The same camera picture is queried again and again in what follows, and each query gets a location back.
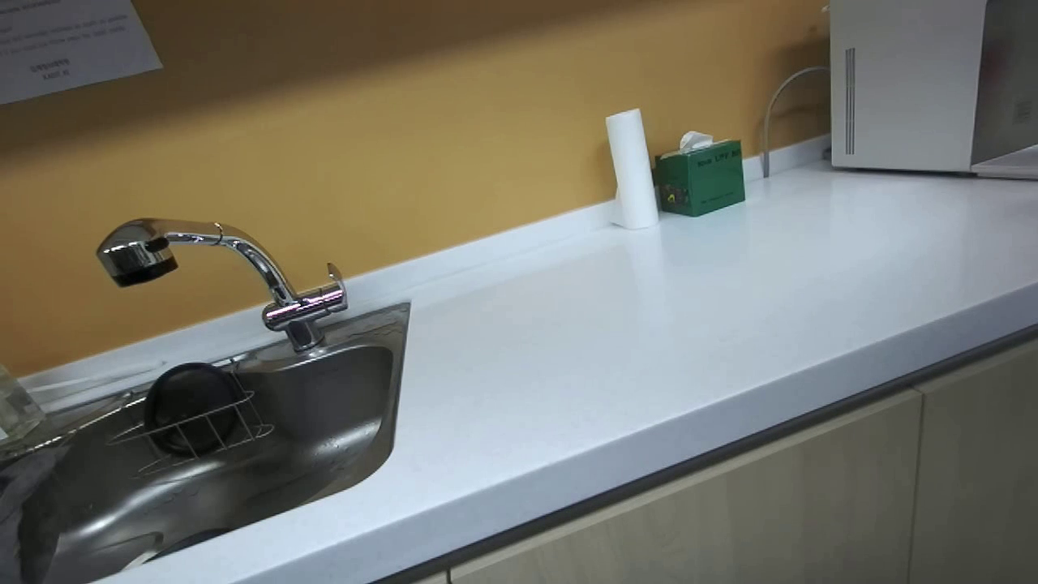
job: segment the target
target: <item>cabinet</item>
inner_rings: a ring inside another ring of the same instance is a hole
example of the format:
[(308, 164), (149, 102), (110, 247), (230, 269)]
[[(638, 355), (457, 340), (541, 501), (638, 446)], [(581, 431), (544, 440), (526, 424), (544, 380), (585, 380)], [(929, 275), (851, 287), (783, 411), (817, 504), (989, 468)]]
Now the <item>cabinet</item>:
[(911, 584), (1038, 580), (1038, 340), (920, 397)]
[(484, 554), (454, 584), (889, 584), (907, 579), (918, 391)]

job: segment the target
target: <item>backsplash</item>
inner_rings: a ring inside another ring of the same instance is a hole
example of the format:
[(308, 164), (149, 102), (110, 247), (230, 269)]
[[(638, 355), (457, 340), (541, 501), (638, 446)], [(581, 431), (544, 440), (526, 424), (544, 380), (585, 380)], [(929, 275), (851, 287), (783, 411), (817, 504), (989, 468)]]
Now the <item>backsplash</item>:
[[(744, 141), (827, 54), (815, 0), (137, 3), (162, 72), (0, 108), (0, 356), (46, 370), (260, 305), (232, 252), (117, 288), (127, 216), (227, 220), (297, 288), (609, 199), (602, 118)], [(776, 143), (827, 133), (800, 108)]]

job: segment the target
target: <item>white appliance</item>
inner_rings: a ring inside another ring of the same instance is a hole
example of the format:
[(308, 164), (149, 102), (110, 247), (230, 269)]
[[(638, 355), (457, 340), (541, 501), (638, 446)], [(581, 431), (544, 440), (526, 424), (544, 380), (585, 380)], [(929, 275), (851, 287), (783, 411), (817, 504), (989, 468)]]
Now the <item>white appliance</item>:
[(1038, 0), (830, 0), (832, 164), (1038, 178)]

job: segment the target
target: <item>chrome faucet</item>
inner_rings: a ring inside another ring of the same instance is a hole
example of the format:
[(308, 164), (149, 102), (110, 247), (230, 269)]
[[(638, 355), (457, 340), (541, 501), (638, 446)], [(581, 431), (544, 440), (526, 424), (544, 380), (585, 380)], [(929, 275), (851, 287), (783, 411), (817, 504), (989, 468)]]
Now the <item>chrome faucet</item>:
[(297, 296), (282, 275), (278, 263), (254, 237), (217, 220), (196, 224), (137, 216), (102, 241), (96, 261), (117, 287), (153, 281), (176, 269), (169, 243), (237, 250), (260, 272), (272, 296), (272, 305), (264, 307), (264, 323), (270, 330), (285, 330), (297, 355), (321, 350), (325, 337), (313, 321), (346, 307), (346, 287), (331, 263), (331, 287)]

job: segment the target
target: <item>stainless steel sink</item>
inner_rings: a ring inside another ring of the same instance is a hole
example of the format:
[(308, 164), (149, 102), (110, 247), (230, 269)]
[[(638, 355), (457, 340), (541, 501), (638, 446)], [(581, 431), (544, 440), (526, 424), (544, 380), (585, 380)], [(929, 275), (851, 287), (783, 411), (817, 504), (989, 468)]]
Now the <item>stainless steel sink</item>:
[(22, 579), (93, 580), (371, 477), (393, 451), (406, 321), (397, 305), (325, 328), (321, 356), (278, 345), (227, 359), (250, 397), (210, 453), (155, 447), (144, 399), (55, 446), (63, 462), (22, 504)]

